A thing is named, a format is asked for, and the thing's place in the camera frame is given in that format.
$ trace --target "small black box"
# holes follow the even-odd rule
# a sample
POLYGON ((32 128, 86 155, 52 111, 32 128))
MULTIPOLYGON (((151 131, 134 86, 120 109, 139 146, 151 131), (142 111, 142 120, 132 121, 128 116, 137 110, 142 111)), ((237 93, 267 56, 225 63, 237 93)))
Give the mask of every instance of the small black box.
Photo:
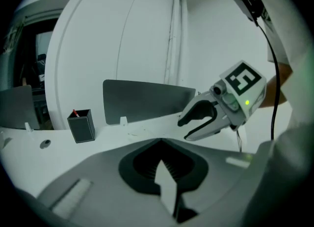
POLYGON ((77 110, 77 117, 72 112, 68 117, 69 126, 76 143, 83 143, 95 140, 95 128, 90 109, 77 110))

